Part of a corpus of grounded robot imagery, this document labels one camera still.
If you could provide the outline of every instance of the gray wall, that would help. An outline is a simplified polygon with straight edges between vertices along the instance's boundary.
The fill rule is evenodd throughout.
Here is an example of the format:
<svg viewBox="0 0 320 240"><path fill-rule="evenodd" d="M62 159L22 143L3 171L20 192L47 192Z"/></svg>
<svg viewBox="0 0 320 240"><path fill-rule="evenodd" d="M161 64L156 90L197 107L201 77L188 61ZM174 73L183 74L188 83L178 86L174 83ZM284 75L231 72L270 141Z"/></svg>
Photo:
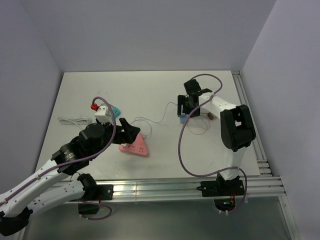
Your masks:
<svg viewBox="0 0 320 240"><path fill-rule="evenodd" d="M242 74L272 171L308 240L320 238L319 12L318 0L278 0Z"/></svg>
<svg viewBox="0 0 320 240"><path fill-rule="evenodd" d="M33 173L62 75L19 1L0 1L0 32L3 193Z"/></svg>
<svg viewBox="0 0 320 240"><path fill-rule="evenodd" d="M241 70L276 0L20 0L64 72Z"/></svg>

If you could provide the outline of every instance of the purple cable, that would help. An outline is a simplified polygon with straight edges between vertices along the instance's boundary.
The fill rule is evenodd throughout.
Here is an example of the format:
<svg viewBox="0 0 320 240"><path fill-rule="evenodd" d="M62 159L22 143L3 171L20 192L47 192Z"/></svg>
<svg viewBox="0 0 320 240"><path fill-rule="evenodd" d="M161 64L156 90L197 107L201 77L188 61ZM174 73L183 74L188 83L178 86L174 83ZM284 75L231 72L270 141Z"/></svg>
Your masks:
<svg viewBox="0 0 320 240"><path fill-rule="evenodd" d="M183 170L193 176L193 177L197 177L197 178L205 178L205 177L209 177L209 176L212 176L214 174L218 174L218 173L221 173L223 171L226 171L226 170L230 170L230 169L239 169L239 171L241 171L243 173L243 176L244 176L244 181L245 181L245 187L244 187L244 195L242 197L242 200L240 201L240 203L231 211L229 211L229 213L235 211L236 209L238 209L238 207L240 207L244 202L245 202L245 199L246 199L246 196L247 196L247 189L248 189L248 179L247 179L247 175L245 174L245 172L237 167L237 166L230 166L230 167L226 167L226 168L223 168L223 169L220 169L220 170L217 170L217 171L214 171L214 172L211 172L211 173L207 173L207 174L194 174L192 172L190 172L186 166L184 165L183 161L182 161L182 157L181 157L181 141L182 141L182 136L184 134L184 130L187 126L187 123L188 121L190 120L191 116L194 114L195 111L197 111L199 108L201 108L203 105L211 102L211 100L214 98L214 96L222 89L223 87L223 83L222 81L215 75L212 75L212 74L209 74L209 73L202 73L202 74L199 74L199 75L196 75L194 77L192 77L190 80L192 79L195 79L197 77L200 77L200 76L210 76L210 77L213 77L215 79L217 79L220 83L220 87L212 94L212 96L205 102L201 103L199 106L195 107L188 115L188 117L186 118L186 121L183 123L183 126L182 126L182 129L181 129L181 132L180 132L180 136L179 136L179 141L178 141L178 158L179 158L179 162L181 164L181 167L183 168Z"/></svg>
<svg viewBox="0 0 320 240"><path fill-rule="evenodd" d="M93 100L92 100L92 103L94 104L95 101L99 99L101 100L103 103L105 103L107 105L107 107L109 109L112 109L112 106L102 97L100 96L96 96ZM39 174L39 177L42 177L44 175L46 175L47 173L51 172L52 170L54 169L57 169L57 168L60 168L60 167L63 167L63 166L67 166L67 165L71 165L71 164L76 164L76 163L79 163L79 162L82 162L82 161L90 161L90 160L93 160L95 159L97 156L99 156L101 153L103 153L111 144L112 142L114 141L114 138L115 138L115 135L116 135L116 129L117 129L117 122L116 122L116 117L115 117L115 114L114 112L111 110L111 115L112 115L112 123L113 123L113 132L112 132L112 136L109 140L109 142L106 144L106 146L100 150L99 152L91 155L91 156L87 156L87 157L84 157L84 158L80 158L78 160L74 160L74 161L68 161L68 162L64 162L64 163L61 163L61 164L58 164L56 166L53 166L53 167L50 167L48 168L47 170L43 171L42 173ZM20 187L18 190L16 190L15 192L13 192L11 195L9 195L8 197L5 198L5 201L9 201L10 199L12 199L15 195L17 195L18 193L20 193L22 190L24 190L26 187L28 187L29 185L31 185L32 183L34 183L36 180L38 180L38 178L33 178L31 179L30 181L28 181L26 184L24 184L22 187ZM0 207L5 204L4 202L0 202Z"/></svg>
<svg viewBox="0 0 320 240"><path fill-rule="evenodd" d="M84 218L84 219L88 219L88 220L92 220L92 221L103 220L103 219L106 219L106 218L110 217L110 215L112 213L112 208L109 205L106 205L106 204L103 204L103 203L82 201L82 200L78 200L78 202L81 202L81 203L84 203L84 204L97 205L97 206L105 207L105 208L110 210L110 212L107 215L102 216L102 217L87 217L87 216L81 215L81 217Z"/></svg>

